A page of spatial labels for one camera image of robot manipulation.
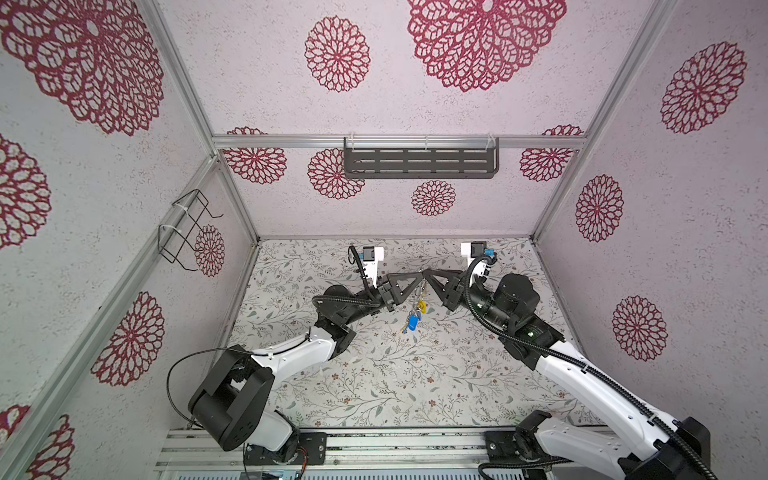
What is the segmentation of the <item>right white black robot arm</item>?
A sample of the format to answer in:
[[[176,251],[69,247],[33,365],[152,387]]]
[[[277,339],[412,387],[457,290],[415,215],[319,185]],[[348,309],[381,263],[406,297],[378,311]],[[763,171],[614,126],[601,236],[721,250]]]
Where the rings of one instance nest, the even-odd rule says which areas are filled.
[[[581,430],[536,410],[512,432],[491,436],[479,473],[575,463],[612,479],[714,478],[708,429],[651,406],[583,357],[536,314],[540,296],[528,277],[507,274],[490,291],[471,269],[423,275],[446,308],[467,308],[514,359],[562,387],[610,429]]]

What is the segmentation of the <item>blue key tag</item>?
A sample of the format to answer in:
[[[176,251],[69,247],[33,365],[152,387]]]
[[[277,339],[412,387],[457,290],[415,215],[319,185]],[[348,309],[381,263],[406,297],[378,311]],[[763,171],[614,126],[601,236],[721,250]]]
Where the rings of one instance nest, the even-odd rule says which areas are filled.
[[[416,314],[412,314],[408,317],[408,323],[406,325],[407,331],[415,331],[418,327],[418,324],[421,320],[421,317]]]

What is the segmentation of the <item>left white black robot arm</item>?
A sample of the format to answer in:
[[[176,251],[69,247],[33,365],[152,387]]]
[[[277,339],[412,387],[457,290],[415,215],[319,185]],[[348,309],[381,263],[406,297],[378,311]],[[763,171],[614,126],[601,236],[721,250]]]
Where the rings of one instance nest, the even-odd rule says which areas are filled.
[[[299,449],[300,429],[267,410],[274,387],[344,353],[356,336],[351,324],[405,303],[423,281],[418,272],[386,275],[353,294],[333,285],[312,298],[316,322],[297,337],[256,350],[228,347],[192,395],[192,418],[224,451],[261,447],[288,462]]]

